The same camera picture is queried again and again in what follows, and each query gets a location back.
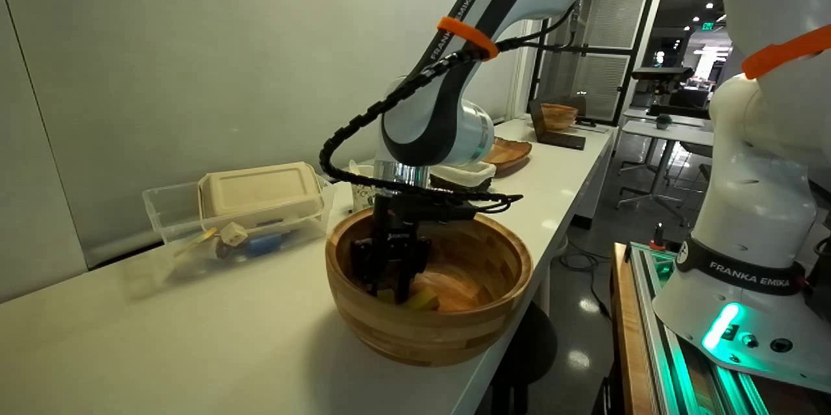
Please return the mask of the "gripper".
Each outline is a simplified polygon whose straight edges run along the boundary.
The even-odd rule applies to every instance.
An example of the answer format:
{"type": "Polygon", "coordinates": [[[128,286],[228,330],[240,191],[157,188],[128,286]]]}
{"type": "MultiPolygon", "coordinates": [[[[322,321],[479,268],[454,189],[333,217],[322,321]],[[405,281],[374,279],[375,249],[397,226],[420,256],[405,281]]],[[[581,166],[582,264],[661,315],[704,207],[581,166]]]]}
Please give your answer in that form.
{"type": "Polygon", "coordinates": [[[418,238],[415,197],[377,197],[372,210],[371,238],[351,241],[351,273],[362,290],[377,296],[391,290],[391,253],[397,261],[394,298],[397,305],[410,296],[416,274],[424,273],[432,241],[418,238]]]}

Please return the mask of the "large wooden bowl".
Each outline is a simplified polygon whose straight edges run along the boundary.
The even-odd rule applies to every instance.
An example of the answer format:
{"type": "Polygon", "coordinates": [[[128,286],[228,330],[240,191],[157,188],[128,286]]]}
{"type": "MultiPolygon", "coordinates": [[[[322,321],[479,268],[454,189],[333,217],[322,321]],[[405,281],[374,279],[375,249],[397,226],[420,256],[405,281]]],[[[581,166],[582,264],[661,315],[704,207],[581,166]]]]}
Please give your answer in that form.
{"type": "Polygon", "coordinates": [[[425,225],[432,241],[422,288],[437,293],[435,311],[390,305],[366,293],[351,273],[351,241],[367,238],[372,211],[346,217],[327,237],[325,264],[336,310],[363,344],[401,364],[439,367],[474,358],[495,343],[519,314],[532,276],[526,245],[501,223],[476,214],[473,220],[425,225]]]}

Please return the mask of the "white bowl with dark contents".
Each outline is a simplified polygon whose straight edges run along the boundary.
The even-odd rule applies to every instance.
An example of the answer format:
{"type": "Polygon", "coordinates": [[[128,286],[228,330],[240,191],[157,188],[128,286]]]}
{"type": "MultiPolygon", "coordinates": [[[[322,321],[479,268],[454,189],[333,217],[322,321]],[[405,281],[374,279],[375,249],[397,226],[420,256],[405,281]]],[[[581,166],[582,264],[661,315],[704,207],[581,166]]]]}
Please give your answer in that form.
{"type": "Polygon", "coordinates": [[[495,178],[497,167],[487,162],[463,164],[463,166],[430,167],[430,187],[448,191],[486,192],[495,178]]]}

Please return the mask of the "blue object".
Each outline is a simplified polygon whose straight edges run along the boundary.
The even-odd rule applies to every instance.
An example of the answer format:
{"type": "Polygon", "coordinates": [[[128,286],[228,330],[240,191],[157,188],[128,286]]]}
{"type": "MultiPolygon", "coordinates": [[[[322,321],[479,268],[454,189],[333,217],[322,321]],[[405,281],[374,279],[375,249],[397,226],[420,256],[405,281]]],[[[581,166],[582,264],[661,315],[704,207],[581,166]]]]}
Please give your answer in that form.
{"type": "Polygon", "coordinates": [[[245,244],[245,254],[249,258],[261,257],[279,251],[283,244],[283,235],[280,233],[252,236],[245,244]]]}

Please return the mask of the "yellow flat object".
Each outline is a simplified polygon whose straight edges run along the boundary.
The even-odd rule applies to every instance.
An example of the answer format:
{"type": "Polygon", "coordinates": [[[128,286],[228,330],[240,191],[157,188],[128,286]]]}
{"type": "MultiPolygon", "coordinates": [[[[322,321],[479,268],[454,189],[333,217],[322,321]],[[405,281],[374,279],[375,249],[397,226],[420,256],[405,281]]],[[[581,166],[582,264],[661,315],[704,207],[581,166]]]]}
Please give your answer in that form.
{"type": "Polygon", "coordinates": [[[192,238],[192,240],[189,241],[189,243],[185,244],[180,249],[178,249],[174,253],[174,257],[179,257],[184,253],[192,249],[195,249],[197,246],[199,246],[199,244],[205,243],[206,241],[210,240],[211,237],[214,237],[215,234],[217,234],[216,227],[201,232],[200,234],[197,234],[195,238],[192,238]]]}

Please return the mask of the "small wooden bowl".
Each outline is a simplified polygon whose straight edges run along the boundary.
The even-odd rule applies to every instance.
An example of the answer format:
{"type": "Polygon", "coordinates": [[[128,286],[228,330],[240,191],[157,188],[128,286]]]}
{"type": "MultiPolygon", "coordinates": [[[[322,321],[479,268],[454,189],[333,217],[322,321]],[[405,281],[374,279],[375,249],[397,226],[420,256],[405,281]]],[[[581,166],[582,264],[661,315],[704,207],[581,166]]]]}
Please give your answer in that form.
{"type": "Polygon", "coordinates": [[[575,124],[579,110],[570,105],[543,103],[540,105],[544,128],[547,131],[564,131],[575,124]]]}

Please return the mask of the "beige takeout container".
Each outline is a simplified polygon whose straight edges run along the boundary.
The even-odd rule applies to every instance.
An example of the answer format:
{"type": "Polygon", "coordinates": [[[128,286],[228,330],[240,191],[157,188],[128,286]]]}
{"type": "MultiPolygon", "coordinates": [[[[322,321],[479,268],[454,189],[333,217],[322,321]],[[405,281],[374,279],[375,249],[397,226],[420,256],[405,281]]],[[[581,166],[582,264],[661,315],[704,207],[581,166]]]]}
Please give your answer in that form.
{"type": "Polygon", "coordinates": [[[305,220],[323,213],[323,190],[305,162],[206,173],[197,184],[204,226],[235,222],[247,229],[305,220]]]}

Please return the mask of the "white cube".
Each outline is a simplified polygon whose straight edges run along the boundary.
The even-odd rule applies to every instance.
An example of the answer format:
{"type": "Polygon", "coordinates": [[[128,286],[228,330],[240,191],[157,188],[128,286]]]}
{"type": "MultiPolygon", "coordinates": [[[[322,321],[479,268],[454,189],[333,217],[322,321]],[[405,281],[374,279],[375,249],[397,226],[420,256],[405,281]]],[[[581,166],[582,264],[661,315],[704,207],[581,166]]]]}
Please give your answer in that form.
{"type": "Polygon", "coordinates": [[[227,223],[219,231],[219,239],[228,247],[238,247],[249,237],[247,229],[236,222],[227,223]]]}

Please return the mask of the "wooden plate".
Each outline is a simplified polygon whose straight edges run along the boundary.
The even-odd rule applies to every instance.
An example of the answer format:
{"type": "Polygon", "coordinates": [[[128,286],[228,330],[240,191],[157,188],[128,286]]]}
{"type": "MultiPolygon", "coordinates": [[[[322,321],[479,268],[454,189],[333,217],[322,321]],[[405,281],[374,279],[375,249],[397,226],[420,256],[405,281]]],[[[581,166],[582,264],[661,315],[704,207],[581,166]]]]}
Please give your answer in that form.
{"type": "Polygon", "coordinates": [[[531,150],[532,145],[529,142],[495,137],[489,153],[482,161],[495,166],[496,177],[504,177],[527,164],[531,150]]]}

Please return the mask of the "clear plastic bin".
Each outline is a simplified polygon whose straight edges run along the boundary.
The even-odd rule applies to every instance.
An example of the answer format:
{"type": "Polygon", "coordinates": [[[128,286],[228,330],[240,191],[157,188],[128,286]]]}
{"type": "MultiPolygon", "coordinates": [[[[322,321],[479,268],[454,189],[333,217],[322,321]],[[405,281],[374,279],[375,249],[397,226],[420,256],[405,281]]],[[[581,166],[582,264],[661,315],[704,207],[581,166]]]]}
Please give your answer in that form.
{"type": "MultiPolygon", "coordinates": [[[[289,221],[278,225],[267,225],[255,229],[247,229],[249,237],[264,234],[280,233],[283,235],[283,244],[278,253],[289,247],[295,247],[323,236],[329,222],[330,206],[334,191],[326,179],[317,173],[321,185],[325,207],[323,213],[317,217],[305,220],[289,221]]],[[[225,269],[261,257],[249,258],[245,254],[247,240],[238,247],[228,247],[221,243],[219,231],[227,223],[204,226],[199,217],[198,182],[169,185],[167,187],[146,190],[143,202],[153,226],[154,232],[160,235],[163,243],[168,247],[170,258],[176,273],[184,276],[196,276],[210,271],[225,269]],[[189,243],[197,234],[216,227],[217,234],[205,243],[199,244],[179,257],[174,253],[189,243]]]]}

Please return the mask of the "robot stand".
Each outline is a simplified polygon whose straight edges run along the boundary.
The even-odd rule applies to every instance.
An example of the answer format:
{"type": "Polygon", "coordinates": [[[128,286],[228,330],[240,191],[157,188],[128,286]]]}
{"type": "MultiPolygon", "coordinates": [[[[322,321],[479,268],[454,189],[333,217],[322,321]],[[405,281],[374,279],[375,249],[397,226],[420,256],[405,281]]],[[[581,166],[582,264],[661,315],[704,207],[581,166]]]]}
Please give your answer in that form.
{"type": "Polygon", "coordinates": [[[831,395],[725,370],[676,337],[652,311],[668,259],[614,244],[614,362],[594,415],[831,415],[831,395]]]}

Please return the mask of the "black-framed glass partition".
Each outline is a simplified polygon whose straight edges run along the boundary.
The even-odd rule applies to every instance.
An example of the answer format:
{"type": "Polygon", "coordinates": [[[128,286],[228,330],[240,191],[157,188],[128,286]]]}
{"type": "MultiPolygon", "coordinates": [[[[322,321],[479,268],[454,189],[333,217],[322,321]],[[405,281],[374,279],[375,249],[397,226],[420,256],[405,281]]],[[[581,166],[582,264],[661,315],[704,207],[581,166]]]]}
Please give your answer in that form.
{"type": "Polygon", "coordinates": [[[577,24],[561,25],[546,38],[557,51],[536,51],[529,99],[573,105],[584,118],[617,124],[655,3],[580,0],[577,24]]]}

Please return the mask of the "white table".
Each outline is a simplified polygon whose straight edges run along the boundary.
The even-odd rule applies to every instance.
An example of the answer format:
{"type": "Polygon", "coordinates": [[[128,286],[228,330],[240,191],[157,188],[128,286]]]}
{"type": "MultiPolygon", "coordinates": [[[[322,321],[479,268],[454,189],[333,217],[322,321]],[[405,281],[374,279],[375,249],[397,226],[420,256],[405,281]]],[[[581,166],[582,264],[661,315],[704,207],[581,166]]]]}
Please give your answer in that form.
{"type": "Polygon", "coordinates": [[[630,120],[623,125],[621,132],[629,134],[629,136],[643,136],[659,142],[664,142],[661,158],[656,165],[654,177],[650,188],[646,191],[630,189],[629,187],[622,187],[620,195],[626,192],[634,194],[630,198],[618,199],[616,208],[621,208],[624,205],[637,205],[642,201],[650,201],[657,204],[668,211],[669,214],[680,220],[680,223],[685,223],[682,211],[680,211],[680,202],[682,200],[673,198],[663,192],[665,185],[665,176],[669,170],[670,158],[676,145],[680,143],[702,145],[704,147],[712,147],[714,143],[714,134],[712,131],[704,130],[701,126],[691,126],[683,124],[669,123],[667,127],[661,129],[658,127],[657,119],[652,122],[630,120]]]}

